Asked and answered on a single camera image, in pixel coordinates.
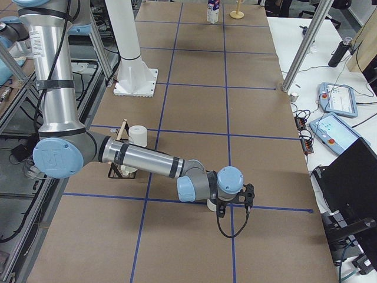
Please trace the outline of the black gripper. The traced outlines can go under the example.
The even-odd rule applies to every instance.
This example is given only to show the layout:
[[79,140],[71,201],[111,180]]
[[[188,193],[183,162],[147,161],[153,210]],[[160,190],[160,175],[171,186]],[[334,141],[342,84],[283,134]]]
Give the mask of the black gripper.
[[232,201],[216,199],[216,216],[218,218],[223,218],[225,216],[227,205],[230,203],[232,203]]

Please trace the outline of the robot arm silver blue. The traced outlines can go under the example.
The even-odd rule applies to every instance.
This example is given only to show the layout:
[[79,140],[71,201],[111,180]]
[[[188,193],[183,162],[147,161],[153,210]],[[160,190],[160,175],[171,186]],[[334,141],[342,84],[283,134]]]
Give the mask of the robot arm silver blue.
[[198,160],[185,160],[123,142],[90,130],[97,105],[79,114],[69,36],[96,31],[89,1],[17,1],[18,15],[28,28],[40,94],[35,117],[39,142],[33,149],[36,167],[47,176],[65,179],[91,162],[112,163],[177,180],[182,202],[208,200],[223,217],[229,203],[246,208],[247,189],[242,172],[227,166],[207,171]]

